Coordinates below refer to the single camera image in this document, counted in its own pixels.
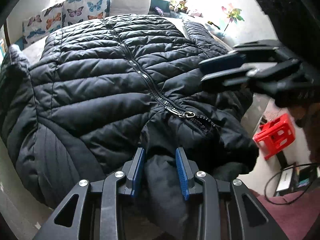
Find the pink fabric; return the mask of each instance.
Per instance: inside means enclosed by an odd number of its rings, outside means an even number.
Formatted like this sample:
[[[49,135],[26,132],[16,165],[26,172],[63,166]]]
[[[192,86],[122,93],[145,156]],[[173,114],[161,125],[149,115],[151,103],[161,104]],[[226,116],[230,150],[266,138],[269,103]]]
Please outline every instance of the pink fabric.
[[[287,194],[283,197],[272,197],[275,203],[285,203],[294,200],[301,192]],[[289,240],[303,240],[320,214],[320,188],[305,193],[290,205],[274,205],[265,200],[263,195],[257,199],[276,220]]]

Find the zipper teeth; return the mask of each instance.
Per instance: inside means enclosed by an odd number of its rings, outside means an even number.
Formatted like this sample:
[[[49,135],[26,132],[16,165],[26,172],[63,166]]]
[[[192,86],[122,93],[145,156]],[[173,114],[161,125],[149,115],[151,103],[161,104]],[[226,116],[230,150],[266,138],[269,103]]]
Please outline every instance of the zipper teeth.
[[[121,41],[121,39],[117,36],[116,32],[112,28],[110,28],[110,31],[113,33],[113,37],[118,40],[118,43],[120,44],[120,46],[129,55],[129,58],[130,58],[129,63],[132,65],[133,69],[137,73],[139,73],[147,81],[148,86],[149,86],[149,88],[151,90],[151,93],[154,95],[156,100],[159,101],[160,103],[162,103],[163,105],[165,105],[166,107],[171,107],[172,109],[174,109],[175,111],[179,112],[180,114],[183,114],[185,111],[177,109],[178,108],[177,106],[175,106],[174,104],[171,104],[167,99],[163,98],[162,94],[159,91],[157,91],[157,89],[155,88],[155,85],[153,84],[153,82],[152,82],[151,78],[149,77],[149,75],[147,73],[145,73],[140,68],[139,64],[137,62],[135,62],[135,60],[132,58],[131,52],[129,51],[127,46]],[[209,122],[212,126],[215,126],[215,124],[209,118],[204,117],[202,115],[196,115],[195,117],[192,117],[191,119],[195,120],[201,126],[203,126],[203,124],[200,121],[198,121],[197,118],[203,119],[203,120]]]

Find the red plastic crate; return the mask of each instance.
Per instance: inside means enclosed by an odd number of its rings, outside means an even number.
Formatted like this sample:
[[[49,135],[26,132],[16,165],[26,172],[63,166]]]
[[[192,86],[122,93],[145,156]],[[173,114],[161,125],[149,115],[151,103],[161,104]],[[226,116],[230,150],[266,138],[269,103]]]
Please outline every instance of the red plastic crate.
[[[260,125],[259,128],[261,132],[255,134],[253,140],[263,152],[268,153],[264,157],[265,160],[282,151],[296,138],[294,126],[288,114],[283,114],[264,125]]]

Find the black cable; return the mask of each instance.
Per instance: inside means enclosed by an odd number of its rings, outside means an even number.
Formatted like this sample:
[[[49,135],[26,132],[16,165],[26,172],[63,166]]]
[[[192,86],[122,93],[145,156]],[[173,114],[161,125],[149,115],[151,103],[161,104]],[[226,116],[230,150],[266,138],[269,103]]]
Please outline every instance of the black cable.
[[[307,187],[306,189],[301,193],[301,195],[299,195],[298,197],[296,197],[294,200],[292,201],[289,201],[289,202],[286,202],[286,203],[275,203],[275,202],[272,202],[268,197],[267,197],[267,186],[269,185],[270,181],[276,177],[278,174],[281,174],[283,171],[286,171],[286,170],[289,170],[289,169],[294,169],[294,168],[297,168],[297,167],[301,167],[301,166],[319,166],[320,163],[306,163],[306,164],[300,164],[300,165],[295,165],[295,166],[292,166],[292,167],[289,167],[289,168],[285,168],[279,172],[277,172],[273,177],[271,177],[271,179],[268,180],[268,182],[266,183],[265,187],[264,187],[264,197],[266,199],[266,201],[268,201],[269,203],[273,204],[273,205],[290,205],[294,202],[296,202],[299,198],[301,198],[301,196],[303,194],[306,193],[306,191],[310,188],[310,186],[312,185],[312,183],[314,182],[311,182]]]

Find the quilted jacket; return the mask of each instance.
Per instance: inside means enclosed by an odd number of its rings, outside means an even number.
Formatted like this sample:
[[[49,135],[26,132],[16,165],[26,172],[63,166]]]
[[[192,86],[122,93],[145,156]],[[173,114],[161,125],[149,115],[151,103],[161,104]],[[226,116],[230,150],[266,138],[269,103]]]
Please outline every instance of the quilted jacket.
[[[159,16],[86,21],[50,34],[34,65],[10,48],[0,71],[1,138],[36,199],[56,207],[79,180],[104,179],[140,146],[145,210],[170,232],[188,217],[177,147],[219,179],[253,169],[258,150],[240,125],[252,94],[202,91],[198,63],[227,51],[202,25],[184,25],[190,39]]]

